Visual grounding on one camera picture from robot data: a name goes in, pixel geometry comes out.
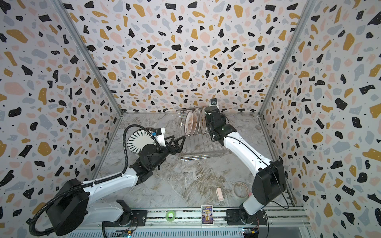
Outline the colourful card pack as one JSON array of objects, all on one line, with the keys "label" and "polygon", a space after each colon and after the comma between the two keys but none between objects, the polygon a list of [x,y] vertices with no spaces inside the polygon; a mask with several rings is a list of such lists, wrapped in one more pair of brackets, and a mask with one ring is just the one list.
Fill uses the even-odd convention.
[{"label": "colourful card pack", "polygon": [[201,206],[201,223],[202,225],[213,225],[213,206],[212,205],[202,205]]}]

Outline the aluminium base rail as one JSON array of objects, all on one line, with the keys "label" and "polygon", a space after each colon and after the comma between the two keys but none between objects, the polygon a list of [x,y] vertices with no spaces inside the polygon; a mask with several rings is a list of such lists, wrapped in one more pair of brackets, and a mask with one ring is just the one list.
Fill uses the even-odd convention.
[{"label": "aluminium base rail", "polygon": [[[262,211],[267,225],[228,225],[226,210],[233,207],[213,208],[214,224],[202,225],[201,208],[173,208],[147,210],[144,227],[120,229],[101,223],[82,225],[67,235],[68,238],[313,238],[311,224],[301,207],[284,209],[273,203]],[[176,211],[174,222],[167,222],[166,213]]]}]

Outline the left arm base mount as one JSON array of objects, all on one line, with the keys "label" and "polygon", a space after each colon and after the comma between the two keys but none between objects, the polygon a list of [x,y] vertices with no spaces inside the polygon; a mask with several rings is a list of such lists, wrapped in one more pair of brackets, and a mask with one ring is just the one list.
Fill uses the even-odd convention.
[{"label": "left arm base mount", "polygon": [[132,212],[124,212],[122,216],[115,222],[105,222],[105,227],[114,228],[136,228],[144,227],[147,220],[147,210],[133,210]]}]

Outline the black white striped plate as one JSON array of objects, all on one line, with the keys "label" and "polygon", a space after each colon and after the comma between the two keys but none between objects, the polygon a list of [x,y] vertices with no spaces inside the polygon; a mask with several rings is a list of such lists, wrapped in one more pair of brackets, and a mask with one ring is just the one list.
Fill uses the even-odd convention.
[{"label": "black white striped plate", "polygon": [[143,129],[135,131],[127,139],[127,149],[135,154],[138,154],[148,144],[155,145],[155,142],[150,133]]}]

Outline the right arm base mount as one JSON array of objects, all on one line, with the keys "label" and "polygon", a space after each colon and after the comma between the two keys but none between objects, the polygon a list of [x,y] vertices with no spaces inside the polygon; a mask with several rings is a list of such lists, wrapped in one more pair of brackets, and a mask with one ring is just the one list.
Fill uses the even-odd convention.
[{"label": "right arm base mount", "polygon": [[267,225],[267,216],[260,210],[254,215],[249,215],[245,209],[228,209],[224,218],[228,225]]}]

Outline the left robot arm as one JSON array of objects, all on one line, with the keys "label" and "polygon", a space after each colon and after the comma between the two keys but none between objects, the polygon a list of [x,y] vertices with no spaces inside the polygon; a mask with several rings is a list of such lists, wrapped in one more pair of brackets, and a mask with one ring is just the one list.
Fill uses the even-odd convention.
[{"label": "left robot arm", "polygon": [[48,201],[30,220],[29,232],[41,237],[55,233],[63,236],[80,225],[115,223],[118,226],[131,225],[136,221],[131,208],[122,199],[110,204],[97,201],[121,189],[134,187],[148,180],[158,170],[168,155],[182,152],[185,136],[164,138],[164,146],[147,144],[139,152],[134,164],[111,176],[80,182],[67,181],[58,194]]}]

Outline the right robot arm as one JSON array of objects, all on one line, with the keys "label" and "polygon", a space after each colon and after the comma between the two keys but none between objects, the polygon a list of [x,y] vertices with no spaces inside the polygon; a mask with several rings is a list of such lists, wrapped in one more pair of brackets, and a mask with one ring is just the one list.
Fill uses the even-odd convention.
[{"label": "right robot arm", "polygon": [[217,106],[205,109],[205,120],[211,139],[235,154],[254,176],[252,194],[241,204],[243,217],[255,215],[285,192],[286,177],[280,161],[272,161],[250,146],[237,130],[226,122]]}]

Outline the pink eraser block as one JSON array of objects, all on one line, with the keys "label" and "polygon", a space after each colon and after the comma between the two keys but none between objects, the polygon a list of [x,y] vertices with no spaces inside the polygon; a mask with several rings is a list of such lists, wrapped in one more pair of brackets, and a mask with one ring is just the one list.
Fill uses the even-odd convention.
[{"label": "pink eraser block", "polygon": [[217,195],[217,198],[218,198],[218,201],[221,202],[224,200],[224,196],[223,196],[223,193],[222,193],[222,189],[220,187],[218,187],[216,189],[216,195]]}]

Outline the green tape roll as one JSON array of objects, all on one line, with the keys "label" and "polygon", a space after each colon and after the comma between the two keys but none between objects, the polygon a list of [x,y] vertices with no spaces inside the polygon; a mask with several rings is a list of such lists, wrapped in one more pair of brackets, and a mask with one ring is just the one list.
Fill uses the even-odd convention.
[{"label": "green tape roll", "polygon": [[174,222],[176,219],[176,211],[174,211],[174,210],[167,211],[165,219],[167,222],[170,222],[170,223]]}]

